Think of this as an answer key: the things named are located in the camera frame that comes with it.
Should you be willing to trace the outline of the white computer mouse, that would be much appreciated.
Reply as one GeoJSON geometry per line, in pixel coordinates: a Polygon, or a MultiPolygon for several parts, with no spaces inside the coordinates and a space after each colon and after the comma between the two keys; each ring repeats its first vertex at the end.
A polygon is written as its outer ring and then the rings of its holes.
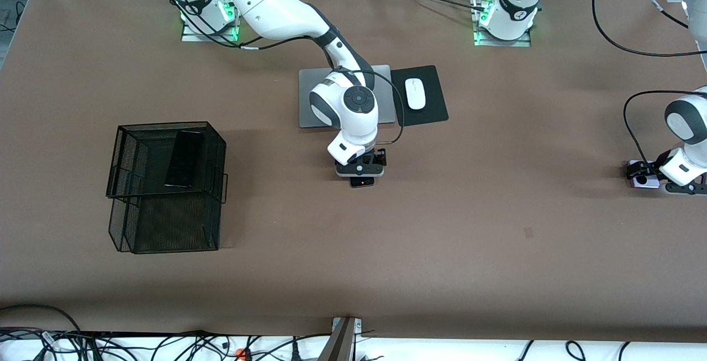
{"type": "Polygon", "coordinates": [[[411,110],[422,110],[426,107],[426,90],[419,78],[405,79],[405,94],[407,106],[411,110]]]}

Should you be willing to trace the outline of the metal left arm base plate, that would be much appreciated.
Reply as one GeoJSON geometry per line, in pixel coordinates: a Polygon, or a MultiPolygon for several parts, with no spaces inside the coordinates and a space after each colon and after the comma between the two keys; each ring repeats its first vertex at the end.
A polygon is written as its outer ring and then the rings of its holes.
{"type": "Polygon", "coordinates": [[[493,47],[531,47],[532,39],[530,32],[526,31],[519,39],[502,40],[490,34],[487,29],[477,26],[474,27],[474,44],[493,47]]]}

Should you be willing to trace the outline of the lilac flip phone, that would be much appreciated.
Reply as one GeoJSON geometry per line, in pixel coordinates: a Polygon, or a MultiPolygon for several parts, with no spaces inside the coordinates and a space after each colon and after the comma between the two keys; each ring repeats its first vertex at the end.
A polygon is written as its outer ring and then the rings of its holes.
{"type": "Polygon", "coordinates": [[[630,185],[632,188],[652,188],[656,189],[661,187],[661,180],[659,180],[657,177],[654,180],[631,180],[628,178],[627,174],[631,174],[627,172],[627,166],[626,166],[626,177],[627,180],[629,181],[630,185]]]}

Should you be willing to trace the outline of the long black smartphone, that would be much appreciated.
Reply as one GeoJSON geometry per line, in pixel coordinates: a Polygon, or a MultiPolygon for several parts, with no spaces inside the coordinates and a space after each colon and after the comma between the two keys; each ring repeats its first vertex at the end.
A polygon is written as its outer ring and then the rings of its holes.
{"type": "Polygon", "coordinates": [[[202,132],[177,132],[164,180],[166,187],[192,187],[203,143],[202,132]]]}

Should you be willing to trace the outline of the black mouse pad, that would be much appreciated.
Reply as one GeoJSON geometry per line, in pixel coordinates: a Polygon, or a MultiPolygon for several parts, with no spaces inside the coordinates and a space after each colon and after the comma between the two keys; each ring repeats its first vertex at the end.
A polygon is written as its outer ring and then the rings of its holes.
{"type": "Polygon", "coordinates": [[[445,106],[444,92],[435,65],[424,65],[391,71],[391,82],[399,93],[395,102],[397,119],[403,126],[433,124],[449,119],[445,106]],[[405,94],[405,79],[419,78],[426,90],[426,107],[422,110],[411,110],[407,106],[405,94]]]}

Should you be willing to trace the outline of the silver laptop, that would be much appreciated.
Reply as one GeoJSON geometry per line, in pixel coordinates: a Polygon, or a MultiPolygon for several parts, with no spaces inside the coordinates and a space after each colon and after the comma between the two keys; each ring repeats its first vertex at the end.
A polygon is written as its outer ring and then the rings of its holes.
{"type": "MultiPolygon", "coordinates": [[[[394,124],[397,121],[395,102],[398,97],[392,85],[387,82],[391,79],[389,65],[373,65],[376,72],[374,76],[373,93],[378,102],[379,124],[394,124]]],[[[331,71],[330,68],[311,68],[299,71],[299,127],[301,129],[319,129],[326,125],[313,113],[310,107],[311,90],[323,81],[331,71]]]]}

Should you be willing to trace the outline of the aluminium post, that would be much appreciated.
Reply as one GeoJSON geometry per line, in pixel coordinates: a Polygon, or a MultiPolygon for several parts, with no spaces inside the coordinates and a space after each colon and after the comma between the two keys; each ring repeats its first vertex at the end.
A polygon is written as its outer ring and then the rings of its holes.
{"type": "Polygon", "coordinates": [[[334,318],[333,332],[316,361],[356,361],[356,337],[362,332],[360,318],[334,318]]]}

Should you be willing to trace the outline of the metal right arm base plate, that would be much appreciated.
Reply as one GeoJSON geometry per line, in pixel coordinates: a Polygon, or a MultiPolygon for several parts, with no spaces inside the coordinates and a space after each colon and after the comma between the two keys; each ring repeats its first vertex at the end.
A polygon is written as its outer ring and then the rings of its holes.
{"type": "Polygon", "coordinates": [[[182,36],[181,40],[185,42],[210,42],[212,40],[215,40],[219,43],[223,44],[237,44],[239,40],[239,33],[240,33],[240,19],[235,20],[234,22],[228,23],[219,34],[210,34],[210,35],[204,35],[198,31],[192,30],[188,22],[184,21],[184,17],[182,17],[183,21],[183,26],[182,26],[182,36]]]}

